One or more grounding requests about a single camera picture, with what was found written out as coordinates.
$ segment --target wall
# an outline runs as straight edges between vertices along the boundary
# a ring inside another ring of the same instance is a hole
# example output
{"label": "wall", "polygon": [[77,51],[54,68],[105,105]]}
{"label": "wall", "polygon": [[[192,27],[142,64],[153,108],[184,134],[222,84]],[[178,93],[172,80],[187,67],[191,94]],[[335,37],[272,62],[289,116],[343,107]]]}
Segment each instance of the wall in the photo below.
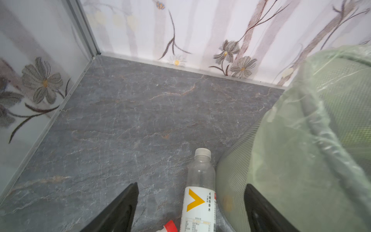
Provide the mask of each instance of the wall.
{"label": "wall", "polygon": [[0,1],[0,193],[89,60],[61,1]]}
{"label": "wall", "polygon": [[81,2],[102,52],[275,85],[316,51],[371,40],[368,0]]}

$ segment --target bottle label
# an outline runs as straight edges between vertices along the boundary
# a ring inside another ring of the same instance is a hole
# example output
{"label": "bottle label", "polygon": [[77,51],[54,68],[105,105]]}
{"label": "bottle label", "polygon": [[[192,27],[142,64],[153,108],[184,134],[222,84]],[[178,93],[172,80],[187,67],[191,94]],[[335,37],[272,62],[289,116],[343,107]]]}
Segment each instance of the bottle label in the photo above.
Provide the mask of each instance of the bottle label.
{"label": "bottle label", "polygon": [[216,231],[216,193],[201,187],[186,187],[180,232]]}

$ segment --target yellow chevron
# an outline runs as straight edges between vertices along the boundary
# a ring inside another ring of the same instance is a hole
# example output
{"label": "yellow chevron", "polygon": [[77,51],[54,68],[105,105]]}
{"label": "yellow chevron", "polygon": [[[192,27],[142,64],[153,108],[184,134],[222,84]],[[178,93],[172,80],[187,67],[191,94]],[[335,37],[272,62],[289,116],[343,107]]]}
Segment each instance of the yellow chevron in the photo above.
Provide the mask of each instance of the yellow chevron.
{"label": "yellow chevron", "polygon": [[202,203],[205,203],[205,201],[201,199],[197,194],[195,194],[191,189],[189,189],[188,194],[194,199],[194,202],[190,203],[187,206],[187,212],[193,209],[194,207],[199,206]]}

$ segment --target white bottle cap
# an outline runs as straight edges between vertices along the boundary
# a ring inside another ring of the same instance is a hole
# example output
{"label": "white bottle cap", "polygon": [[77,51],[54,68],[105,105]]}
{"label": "white bottle cap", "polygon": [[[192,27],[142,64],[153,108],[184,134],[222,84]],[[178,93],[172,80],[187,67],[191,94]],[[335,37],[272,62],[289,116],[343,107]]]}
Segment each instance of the white bottle cap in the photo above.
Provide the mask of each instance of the white bottle cap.
{"label": "white bottle cap", "polygon": [[211,151],[209,149],[206,149],[206,148],[197,148],[195,153],[194,153],[194,156],[207,156],[211,159]]}

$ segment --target nutrition facts table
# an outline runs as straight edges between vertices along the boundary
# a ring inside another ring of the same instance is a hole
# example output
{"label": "nutrition facts table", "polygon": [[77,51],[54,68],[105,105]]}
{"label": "nutrition facts table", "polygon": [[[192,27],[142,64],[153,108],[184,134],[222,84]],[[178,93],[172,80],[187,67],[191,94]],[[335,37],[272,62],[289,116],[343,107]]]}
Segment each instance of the nutrition facts table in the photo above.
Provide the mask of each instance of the nutrition facts table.
{"label": "nutrition facts table", "polygon": [[186,232],[212,232],[211,222],[202,220],[186,218],[185,220]]}

